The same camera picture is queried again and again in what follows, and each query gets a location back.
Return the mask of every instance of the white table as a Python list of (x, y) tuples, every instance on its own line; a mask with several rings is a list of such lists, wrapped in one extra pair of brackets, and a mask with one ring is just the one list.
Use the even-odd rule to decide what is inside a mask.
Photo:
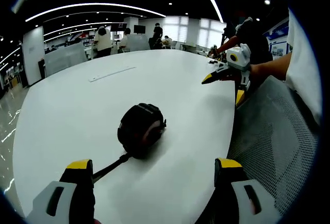
[[(192, 223), (214, 188), (214, 160), (226, 157), (234, 120), (234, 83), (201, 81), (216, 66), (180, 50), (150, 50), (88, 61), (30, 88), (13, 148), (23, 211), (72, 161), (94, 172), (124, 153), (117, 128), (140, 102), (160, 108), (168, 127), (148, 160), (134, 158), (95, 184), (95, 215), (106, 223)], [(90, 82), (93, 77), (115, 73)]]

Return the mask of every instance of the human arm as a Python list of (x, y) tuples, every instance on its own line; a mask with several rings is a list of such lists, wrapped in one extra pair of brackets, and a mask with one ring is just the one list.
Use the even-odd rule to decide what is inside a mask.
[(285, 80), (291, 54), (288, 53), (279, 59), (267, 63), (252, 64), (250, 73), (251, 83), (261, 84), (269, 76), (274, 76), (278, 80)]
[(233, 48), (235, 45), (239, 44), (239, 42), (240, 42), (240, 40), (239, 40), (238, 36), (234, 35), (226, 43), (224, 43), (222, 46), (220, 46), (217, 49), (217, 52), (221, 53), (225, 50)]

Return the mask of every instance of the black object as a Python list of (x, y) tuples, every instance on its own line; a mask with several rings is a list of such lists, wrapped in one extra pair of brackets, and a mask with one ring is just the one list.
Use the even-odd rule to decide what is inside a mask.
[(38, 67), (39, 67), (39, 72), (40, 72), (41, 79), (45, 79), (46, 75), (45, 75), (45, 60), (44, 59), (41, 59), (38, 62)]
[(134, 158), (143, 156), (166, 127), (158, 107), (140, 103), (129, 109), (121, 120), (117, 136), (124, 149)]
[(119, 159), (117, 161), (115, 161), (114, 163), (112, 163), (111, 165), (103, 168), (102, 170), (98, 171), (97, 173), (94, 173), (93, 174), (93, 184), (95, 184), (99, 179), (101, 179), (104, 176), (106, 176), (109, 172), (111, 172), (112, 170), (114, 170), (120, 164), (128, 161), (128, 159), (130, 157), (131, 157), (131, 155), (128, 154), (128, 153), (126, 153), (126, 154), (120, 156)]
[(134, 25), (134, 33), (145, 33), (145, 26)]
[[(95, 196), (92, 160), (87, 162), (86, 168), (65, 169), (60, 182), (77, 184), (70, 204), (69, 223), (94, 223)], [(53, 205), (57, 205), (56, 196), (53, 200), (55, 201)]]
[(126, 29), (127, 23), (113, 23), (111, 24), (111, 32), (124, 31)]

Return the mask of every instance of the white wall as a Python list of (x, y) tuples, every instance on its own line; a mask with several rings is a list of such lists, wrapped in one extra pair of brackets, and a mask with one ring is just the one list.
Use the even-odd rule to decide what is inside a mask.
[(159, 23), (161, 27), (164, 25), (164, 18), (153, 18), (139, 20), (139, 25), (145, 26), (145, 34), (148, 38), (154, 35), (155, 24)]
[(134, 33), (134, 25), (139, 25), (139, 19), (137, 17), (126, 17), (124, 22), (127, 23), (127, 28), (130, 29), (130, 33)]
[(37, 27), (23, 35), (24, 67), (29, 85), (41, 79), (38, 62), (44, 58), (43, 27)]
[(199, 20), (199, 19), (189, 19), (187, 43), (197, 44), (198, 33), (200, 30), (200, 22), (201, 22), (201, 20)]
[(1, 85), (1, 89), (4, 89), (5, 84), (4, 84), (4, 79), (1, 74), (0, 74), (0, 85)]

